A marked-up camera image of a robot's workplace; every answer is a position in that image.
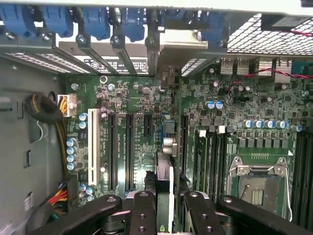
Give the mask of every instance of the screw hole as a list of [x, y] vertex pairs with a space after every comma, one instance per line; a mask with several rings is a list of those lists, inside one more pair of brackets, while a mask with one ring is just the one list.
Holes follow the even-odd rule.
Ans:
[[213, 228], [212, 228], [211, 226], [207, 226], [207, 231], [208, 231], [209, 233], [212, 233], [212, 232], [213, 232]]
[[138, 228], [138, 231], [141, 232], [141, 233], [143, 233], [144, 231], [146, 231], [146, 228], [143, 227], [143, 226], [140, 226], [140, 227]]

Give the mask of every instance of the black connector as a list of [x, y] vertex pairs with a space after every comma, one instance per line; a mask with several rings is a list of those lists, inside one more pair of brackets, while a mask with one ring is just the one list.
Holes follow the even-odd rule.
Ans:
[[126, 179], [125, 190], [134, 189], [134, 115], [126, 115]]
[[143, 135], [146, 137], [152, 136], [152, 115], [145, 114], [143, 117], [144, 131]]
[[108, 156], [108, 190], [115, 190], [117, 181], [117, 115], [108, 116], [109, 124], [109, 156]]

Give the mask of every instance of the ventilation grille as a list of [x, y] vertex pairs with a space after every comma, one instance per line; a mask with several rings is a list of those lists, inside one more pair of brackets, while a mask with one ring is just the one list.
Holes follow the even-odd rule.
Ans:
[[24, 53], [6, 53], [6, 54], [13, 56], [13, 57], [16, 57], [16, 58], [21, 59], [21, 60], [25, 60], [27, 62], [33, 63], [35, 65], [39, 65], [39, 66], [45, 67], [47, 69], [57, 71], [57, 72], [62, 72], [62, 73], [70, 72], [70, 71], [64, 70], [58, 66], [55, 66], [55, 65], [46, 63], [44, 61], [38, 60], [38, 59], [31, 57], [29, 55], [25, 55]]
[[51, 60], [51, 61], [53, 61], [55, 63], [58, 63], [58, 64], [60, 64], [60, 65], [62, 65], [64, 67], [67, 67], [67, 68], [69, 68], [71, 70], [74, 70], [76, 72], [79, 72], [79, 73], [90, 73], [87, 70], [85, 70], [85, 69], [83, 69], [83, 68], [81, 68], [81, 67], [79, 67], [79, 66], [77, 66], [77, 65], [75, 65], [75, 64], [73, 64], [73, 63], [71, 63], [71, 62], [69, 62], [69, 61], [67, 61], [67, 60], [65, 60], [63, 58], [61, 58], [61, 57], [59, 57], [59, 56], [56, 56], [54, 54], [37, 54], [37, 55], [40, 55], [40, 56], [42, 56], [45, 59]]
[[[261, 31], [261, 14], [252, 17], [236, 30], [228, 41], [228, 53], [313, 55], [313, 37], [288, 32]], [[296, 27], [297, 31], [313, 32], [313, 19]]]

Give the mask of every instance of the blue capacitor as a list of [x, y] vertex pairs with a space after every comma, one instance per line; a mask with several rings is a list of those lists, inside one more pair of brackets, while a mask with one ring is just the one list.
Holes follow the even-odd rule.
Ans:
[[79, 128], [80, 128], [80, 129], [85, 129], [86, 126], [87, 126], [87, 124], [86, 124], [86, 122], [84, 122], [84, 121], [81, 121], [81, 122], [79, 123]]
[[251, 120], [244, 120], [243, 126], [246, 128], [251, 128], [252, 127], [252, 121]]
[[86, 189], [87, 189], [87, 186], [85, 184], [80, 184], [78, 189], [79, 189], [80, 192], [85, 192]]
[[77, 141], [75, 138], [70, 138], [69, 140], [67, 140], [67, 146], [68, 147], [73, 147], [77, 144]]
[[80, 115], [78, 116], [78, 119], [79, 119], [80, 121], [87, 121], [87, 118], [88, 118], [88, 114], [86, 114], [86, 113], [82, 113], [82, 114], [80, 114]]
[[208, 101], [206, 105], [207, 105], [207, 107], [208, 107], [209, 109], [214, 109], [214, 107], [215, 107], [214, 101]]
[[221, 101], [217, 101], [217, 102], [215, 103], [215, 107], [216, 107], [217, 109], [222, 109], [222, 108], [224, 107], [224, 105], [223, 105], [223, 103], [222, 103]]

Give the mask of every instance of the black pcie slot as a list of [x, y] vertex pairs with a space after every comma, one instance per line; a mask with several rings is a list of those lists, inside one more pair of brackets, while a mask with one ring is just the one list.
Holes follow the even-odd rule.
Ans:
[[126, 115], [126, 179], [125, 190], [134, 189], [134, 115]]
[[117, 115], [110, 114], [109, 124], [109, 159], [108, 159], [108, 190], [117, 187]]
[[181, 155], [180, 155], [180, 162], [181, 162], [181, 171], [183, 174], [186, 173], [187, 167], [187, 146], [188, 146], [188, 116], [181, 116], [181, 138], [180, 138], [180, 145], [181, 145]]
[[152, 136], [152, 115], [151, 114], [145, 114], [143, 117], [143, 135], [146, 137]]

